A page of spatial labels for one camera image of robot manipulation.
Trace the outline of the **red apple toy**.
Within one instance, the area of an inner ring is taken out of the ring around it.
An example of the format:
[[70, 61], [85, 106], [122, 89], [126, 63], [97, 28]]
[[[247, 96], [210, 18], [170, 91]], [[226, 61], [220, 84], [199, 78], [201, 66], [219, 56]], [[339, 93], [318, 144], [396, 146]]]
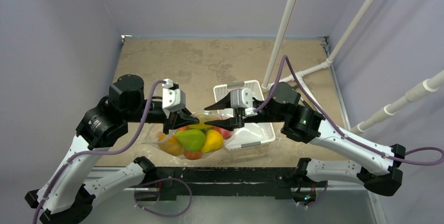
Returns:
[[226, 130], [226, 129], [221, 128], [221, 127], [213, 126], [213, 129], [218, 131], [222, 135], [224, 140], [230, 139], [233, 136], [233, 134], [234, 134], [232, 131]]

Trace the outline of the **yellow mango toy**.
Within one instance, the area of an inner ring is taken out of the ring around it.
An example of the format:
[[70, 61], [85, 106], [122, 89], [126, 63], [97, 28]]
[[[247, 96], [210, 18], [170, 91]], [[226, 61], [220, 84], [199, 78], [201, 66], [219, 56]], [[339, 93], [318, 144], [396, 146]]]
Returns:
[[188, 125], [188, 128], [189, 129], [200, 130], [200, 131], [207, 131], [209, 129], [212, 129], [213, 126], [207, 125], [204, 122], [200, 122], [198, 124]]

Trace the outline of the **yellow pear toy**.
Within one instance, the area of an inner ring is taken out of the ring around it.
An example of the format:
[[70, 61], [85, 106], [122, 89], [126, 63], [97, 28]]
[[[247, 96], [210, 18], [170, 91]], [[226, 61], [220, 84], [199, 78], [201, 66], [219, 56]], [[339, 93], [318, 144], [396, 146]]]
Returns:
[[217, 130], [208, 130], [206, 132], [206, 141], [201, 148], [201, 152], [209, 153], [221, 149], [224, 145], [224, 138]]

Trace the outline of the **clear zip top bag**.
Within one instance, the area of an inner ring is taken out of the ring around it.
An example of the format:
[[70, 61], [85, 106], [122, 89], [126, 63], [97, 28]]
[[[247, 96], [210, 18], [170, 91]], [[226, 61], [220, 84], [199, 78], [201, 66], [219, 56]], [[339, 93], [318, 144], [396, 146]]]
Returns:
[[205, 124], [207, 121], [228, 119], [228, 115], [199, 111], [194, 116], [199, 119], [198, 124], [170, 130], [169, 133], [162, 132], [161, 125], [151, 125], [141, 143], [180, 159], [198, 160], [223, 149], [234, 139], [233, 131]]

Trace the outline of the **orange-yellow potato toy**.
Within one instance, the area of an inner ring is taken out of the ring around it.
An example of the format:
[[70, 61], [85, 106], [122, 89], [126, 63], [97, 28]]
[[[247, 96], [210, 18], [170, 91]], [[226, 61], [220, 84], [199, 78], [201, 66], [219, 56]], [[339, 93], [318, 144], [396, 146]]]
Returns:
[[158, 138], [158, 147], [173, 156], [180, 156], [185, 152], [185, 149], [175, 136], [161, 135]]

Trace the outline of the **orange toy fruit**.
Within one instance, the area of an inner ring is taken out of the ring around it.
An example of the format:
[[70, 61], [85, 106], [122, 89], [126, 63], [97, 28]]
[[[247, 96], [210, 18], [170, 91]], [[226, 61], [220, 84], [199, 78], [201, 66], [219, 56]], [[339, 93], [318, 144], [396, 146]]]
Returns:
[[183, 155], [188, 160], [198, 160], [198, 159], [202, 158], [204, 154], [201, 151], [197, 151], [197, 152], [185, 151], [183, 153]]

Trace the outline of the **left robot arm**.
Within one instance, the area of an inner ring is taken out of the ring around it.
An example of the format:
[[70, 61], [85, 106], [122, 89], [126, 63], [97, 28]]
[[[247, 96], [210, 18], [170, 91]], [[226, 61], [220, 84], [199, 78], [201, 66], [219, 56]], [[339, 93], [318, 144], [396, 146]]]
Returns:
[[169, 133], [199, 123], [185, 107], [185, 95], [178, 84], [170, 79], [159, 84], [164, 95], [155, 102], [152, 96], [144, 97], [141, 77], [123, 75], [109, 87], [108, 95], [85, 113], [51, 179], [26, 194], [26, 202], [35, 210], [33, 223], [80, 223], [99, 203], [118, 192], [162, 182], [156, 166], [144, 156], [109, 176], [86, 179], [101, 157], [114, 155], [111, 147], [127, 134], [131, 122], [139, 126], [130, 144], [136, 142], [145, 124], [161, 124], [163, 132]]

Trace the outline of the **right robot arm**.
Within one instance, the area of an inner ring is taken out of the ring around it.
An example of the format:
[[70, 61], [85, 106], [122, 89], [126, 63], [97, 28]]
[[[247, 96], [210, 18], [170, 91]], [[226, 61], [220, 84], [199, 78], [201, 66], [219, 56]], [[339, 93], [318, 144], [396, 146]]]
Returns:
[[406, 149], [395, 144], [380, 145], [368, 141], [334, 123], [326, 116], [299, 104], [301, 95], [289, 84], [279, 82], [271, 99], [261, 101], [246, 88], [233, 89], [206, 110], [232, 109], [232, 117], [209, 121], [208, 125], [226, 130], [242, 128], [246, 123], [282, 122], [281, 133], [295, 142], [317, 145], [347, 158], [345, 161], [320, 161], [301, 158], [288, 179], [298, 187], [316, 182], [341, 181], [363, 185], [382, 196], [393, 196], [402, 185], [399, 169]]

